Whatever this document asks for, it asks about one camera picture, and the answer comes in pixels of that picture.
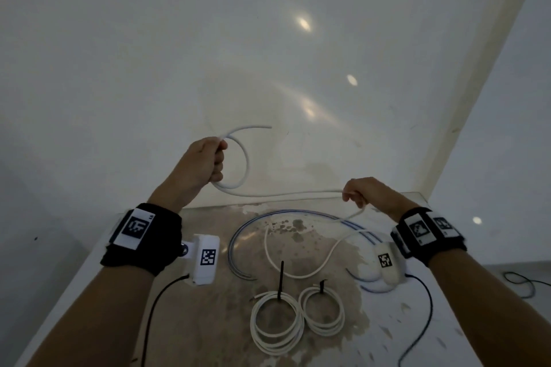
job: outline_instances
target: person's right hand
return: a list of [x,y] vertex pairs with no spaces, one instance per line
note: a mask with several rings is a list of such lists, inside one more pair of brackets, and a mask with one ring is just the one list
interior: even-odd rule
[[343,189],[343,200],[348,202],[350,199],[359,208],[372,204],[395,222],[398,222],[408,210],[419,207],[418,204],[381,183],[375,177],[349,180]]

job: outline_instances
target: person's left hand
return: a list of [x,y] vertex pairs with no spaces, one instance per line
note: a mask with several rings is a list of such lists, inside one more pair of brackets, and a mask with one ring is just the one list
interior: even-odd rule
[[217,137],[193,142],[147,202],[178,213],[199,194],[203,186],[210,181],[222,180],[226,148],[228,143]]

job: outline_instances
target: stain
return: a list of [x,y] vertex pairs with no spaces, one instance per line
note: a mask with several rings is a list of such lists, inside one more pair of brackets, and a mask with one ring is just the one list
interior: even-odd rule
[[[214,283],[210,285],[193,287],[185,282],[178,282],[163,294],[155,308],[150,328],[147,364],[179,367],[185,359],[186,365],[197,367],[266,365],[271,357],[256,347],[249,325],[251,309],[255,304],[251,298],[268,290],[277,290],[279,282],[278,271],[269,264],[265,256],[265,231],[262,228],[265,221],[259,220],[249,225],[235,242],[233,255],[236,266],[258,279],[246,281],[230,272],[226,252],[222,250],[227,247],[234,231],[251,219],[251,213],[244,214],[241,210],[233,210],[228,206],[185,209],[181,216],[186,227],[183,231],[184,240],[191,239],[193,232],[220,237],[217,274]],[[311,222],[306,217],[303,219],[306,223]],[[268,225],[273,226],[276,231],[282,225],[278,216],[272,216],[268,221]],[[292,225],[297,231],[306,229],[302,219],[293,221]],[[311,273],[320,266],[335,243],[334,238],[320,236],[317,232],[310,235],[287,230],[280,235],[274,233],[271,232],[268,236],[269,254],[284,260],[286,271],[296,275]],[[297,243],[293,239],[295,234],[302,238],[301,242]],[[320,251],[305,255],[304,250],[314,249],[314,241],[318,242]],[[354,336],[361,336],[368,330],[370,321],[362,311],[361,290],[354,279],[342,275],[344,267],[357,270],[362,260],[359,248],[343,241],[335,248],[333,257],[320,273],[301,280],[284,278],[283,289],[295,298],[306,287],[327,279],[327,286],[337,290],[343,300],[346,322],[341,332],[333,337],[321,337],[306,328],[295,348],[270,365],[308,365],[322,351],[328,348],[342,350],[344,342],[351,341]],[[145,313],[149,313],[153,299],[163,287],[187,272],[186,263],[186,260],[177,259],[155,278]],[[269,303],[273,304],[266,304],[259,310],[258,326],[268,333],[281,332],[293,322],[293,309],[283,302],[272,300]],[[328,296],[314,295],[308,301],[307,311],[314,320],[323,321],[324,316],[335,319],[338,307]],[[144,328],[142,323],[134,350],[134,357],[138,359],[143,347]],[[292,358],[298,353],[301,357],[294,361]]]
[[439,344],[440,344],[440,345],[442,346],[442,348],[443,348],[443,349],[445,349],[445,350],[447,349],[447,347],[446,347],[446,344],[445,344],[445,342],[444,342],[444,341],[442,341],[442,340],[441,340],[441,339],[439,339],[438,337],[436,338],[436,340],[437,340],[437,341],[438,341],[438,343],[439,343]]
[[301,243],[304,241],[304,237],[298,232],[295,232],[291,238],[293,238],[293,241],[296,243]]
[[385,328],[384,326],[381,326],[381,325],[379,325],[379,328],[382,330],[382,332],[385,333],[386,336],[392,339],[392,334],[390,333],[388,328]]

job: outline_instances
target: person's right arm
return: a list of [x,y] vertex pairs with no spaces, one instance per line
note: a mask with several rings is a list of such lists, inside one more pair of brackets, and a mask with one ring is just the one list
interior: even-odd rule
[[[419,207],[373,177],[350,180],[343,200],[372,204],[395,222]],[[484,366],[551,366],[551,324],[468,253],[439,252],[429,268]]]

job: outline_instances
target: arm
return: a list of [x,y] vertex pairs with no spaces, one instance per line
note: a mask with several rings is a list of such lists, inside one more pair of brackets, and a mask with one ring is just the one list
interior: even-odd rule
[[[191,144],[148,203],[178,213],[205,184],[222,180],[227,147],[215,137]],[[28,367],[128,365],[153,279],[153,274],[139,267],[102,268],[42,342]]]
[[[371,203],[395,222],[418,207],[373,177],[353,179],[343,200]],[[429,268],[485,366],[551,365],[551,325],[460,249],[437,253]]]

